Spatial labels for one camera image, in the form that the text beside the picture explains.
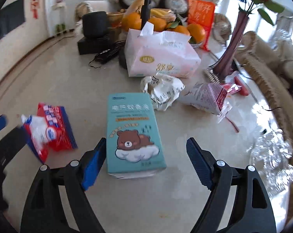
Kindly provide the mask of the purple glass vase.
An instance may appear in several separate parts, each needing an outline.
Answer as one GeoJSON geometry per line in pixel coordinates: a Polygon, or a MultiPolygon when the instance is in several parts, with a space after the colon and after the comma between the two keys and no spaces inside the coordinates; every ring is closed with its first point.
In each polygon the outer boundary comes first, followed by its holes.
{"type": "Polygon", "coordinates": [[[239,11],[237,21],[232,30],[231,23],[224,14],[216,13],[213,21],[212,34],[213,37],[220,43],[225,44],[231,37],[230,43],[226,47],[224,54],[213,65],[213,74],[220,80],[223,80],[228,75],[232,74],[232,63],[234,54],[239,46],[244,30],[248,24],[249,17],[246,12],[239,11]]]}

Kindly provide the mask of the wall mounted television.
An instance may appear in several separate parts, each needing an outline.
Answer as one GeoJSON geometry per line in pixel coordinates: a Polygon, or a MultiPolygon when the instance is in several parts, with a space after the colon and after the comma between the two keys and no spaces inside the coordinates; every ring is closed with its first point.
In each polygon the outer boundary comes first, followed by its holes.
{"type": "Polygon", "coordinates": [[[25,22],[24,0],[16,0],[0,11],[0,40],[25,22]]]}

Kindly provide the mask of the white side stand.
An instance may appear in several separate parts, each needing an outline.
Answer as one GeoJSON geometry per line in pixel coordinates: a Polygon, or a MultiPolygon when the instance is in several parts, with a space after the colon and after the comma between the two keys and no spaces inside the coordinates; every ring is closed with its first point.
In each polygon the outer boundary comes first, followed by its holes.
{"type": "Polygon", "coordinates": [[[51,9],[55,35],[66,34],[69,30],[66,22],[67,5],[65,0],[54,0],[51,9]]]}

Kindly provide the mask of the crumpled silver paper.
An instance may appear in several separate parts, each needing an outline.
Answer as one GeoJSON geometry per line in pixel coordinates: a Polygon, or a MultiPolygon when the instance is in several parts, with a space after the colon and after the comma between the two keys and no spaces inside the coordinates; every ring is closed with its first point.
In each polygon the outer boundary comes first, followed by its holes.
{"type": "Polygon", "coordinates": [[[156,73],[141,80],[140,91],[148,93],[155,110],[166,111],[178,99],[185,85],[176,77],[156,73]]]}

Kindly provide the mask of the pink tissue pack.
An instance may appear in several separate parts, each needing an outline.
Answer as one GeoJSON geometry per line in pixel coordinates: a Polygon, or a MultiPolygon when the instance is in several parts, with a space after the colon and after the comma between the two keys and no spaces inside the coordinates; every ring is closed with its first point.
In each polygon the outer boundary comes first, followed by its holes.
{"type": "Polygon", "coordinates": [[[189,36],[178,32],[155,32],[150,22],[146,22],[142,30],[130,28],[124,47],[129,77],[157,73],[178,78],[191,77],[200,66],[201,59],[189,40],[189,36]]]}

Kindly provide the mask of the beige sofa right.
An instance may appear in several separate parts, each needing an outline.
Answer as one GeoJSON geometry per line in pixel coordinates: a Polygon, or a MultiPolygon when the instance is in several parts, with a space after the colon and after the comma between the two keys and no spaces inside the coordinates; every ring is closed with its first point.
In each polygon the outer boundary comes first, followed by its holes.
{"type": "Polygon", "coordinates": [[[279,39],[273,50],[253,31],[242,36],[241,44],[236,60],[254,79],[293,146],[293,45],[279,39]]]}

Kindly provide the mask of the red white snack bag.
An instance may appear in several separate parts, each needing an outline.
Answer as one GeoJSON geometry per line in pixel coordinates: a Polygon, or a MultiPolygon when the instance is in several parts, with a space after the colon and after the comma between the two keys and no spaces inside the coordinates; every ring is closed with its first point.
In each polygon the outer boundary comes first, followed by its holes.
{"type": "Polygon", "coordinates": [[[215,115],[217,122],[220,123],[232,109],[228,98],[234,94],[241,96],[250,94],[248,87],[238,75],[224,84],[196,83],[187,89],[178,100],[183,104],[215,115]]]}

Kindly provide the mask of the black box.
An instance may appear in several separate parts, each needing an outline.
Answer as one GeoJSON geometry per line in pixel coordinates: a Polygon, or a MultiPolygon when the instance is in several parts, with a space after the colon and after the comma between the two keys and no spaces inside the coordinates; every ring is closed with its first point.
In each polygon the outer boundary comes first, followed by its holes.
{"type": "Polygon", "coordinates": [[[91,12],[82,17],[84,37],[77,43],[80,55],[97,54],[111,43],[108,32],[109,20],[105,11],[91,12]]]}

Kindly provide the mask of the red wall ornament right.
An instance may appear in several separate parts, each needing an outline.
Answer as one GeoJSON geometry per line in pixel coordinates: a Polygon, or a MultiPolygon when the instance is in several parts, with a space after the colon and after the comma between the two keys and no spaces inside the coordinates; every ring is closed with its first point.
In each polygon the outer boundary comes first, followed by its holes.
{"type": "Polygon", "coordinates": [[[39,0],[30,0],[30,11],[34,19],[38,19],[39,0]]]}

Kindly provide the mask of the oranges fruit bowl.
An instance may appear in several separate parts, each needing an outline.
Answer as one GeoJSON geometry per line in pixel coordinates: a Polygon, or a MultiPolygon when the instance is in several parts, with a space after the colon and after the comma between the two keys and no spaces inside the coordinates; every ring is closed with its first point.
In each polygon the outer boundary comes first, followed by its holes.
{"type": "MultiPolygon", "coordinates": [[[[142,26],[142,9],[123,16],[121,21],[122,30],[128,32],[129,29],[140,30],[142,26]]],[[[167,9],[151,9],[151,16],[148,19],[154,25],[154,31],[162,32],[164,30],[182,33],[190,36],[190,44],[203,44],[206,39],[206,30],[199,24],[183,25],[181,19],[174,12],[167,9]]]]}

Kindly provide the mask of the teal bear box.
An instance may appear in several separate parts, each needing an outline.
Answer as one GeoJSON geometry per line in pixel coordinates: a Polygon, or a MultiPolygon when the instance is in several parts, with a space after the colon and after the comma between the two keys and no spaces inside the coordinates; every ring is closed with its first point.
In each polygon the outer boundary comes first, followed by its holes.
{"type": "Polygon", "coordinates": [[[107,172],[117,179],[151,177],[166,169],[149,94],[108,96],[106,160],[107,172]]]}

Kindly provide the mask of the glass crystal tray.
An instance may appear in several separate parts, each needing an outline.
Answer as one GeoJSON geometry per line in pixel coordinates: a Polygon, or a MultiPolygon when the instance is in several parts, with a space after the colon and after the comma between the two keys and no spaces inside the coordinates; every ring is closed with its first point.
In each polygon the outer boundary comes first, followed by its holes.
{"type": "Polygon", "coordinates": [[[290,141],[284,139],[281,129],[264,130],[247,153],[249,164],[257,169],[270,198],[289,189],[293,183],[293,166],[290,164],[293,148],[290,141]]]}

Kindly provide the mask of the orange red card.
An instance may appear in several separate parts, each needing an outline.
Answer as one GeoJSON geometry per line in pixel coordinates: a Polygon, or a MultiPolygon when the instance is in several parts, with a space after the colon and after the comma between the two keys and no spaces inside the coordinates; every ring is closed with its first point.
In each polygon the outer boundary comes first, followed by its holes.
{"type": "Polygon", "coordinates": [[[202,0],[188,0],[187,29],[200,48],[209,51],[208,40],[214,19],[215,4],[202,0]]]}

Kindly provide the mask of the red blue wrapper pack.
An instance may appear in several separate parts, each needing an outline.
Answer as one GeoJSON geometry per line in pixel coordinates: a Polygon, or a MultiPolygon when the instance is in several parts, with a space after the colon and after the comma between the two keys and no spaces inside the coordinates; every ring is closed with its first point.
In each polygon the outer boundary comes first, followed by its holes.
{"type": "Polygon", "coordinates": [[[36,115],[21,116],[26,141],[34,155],[45,163],[50,150],[77,148],[65,107],[39,103],[36,115]]]}

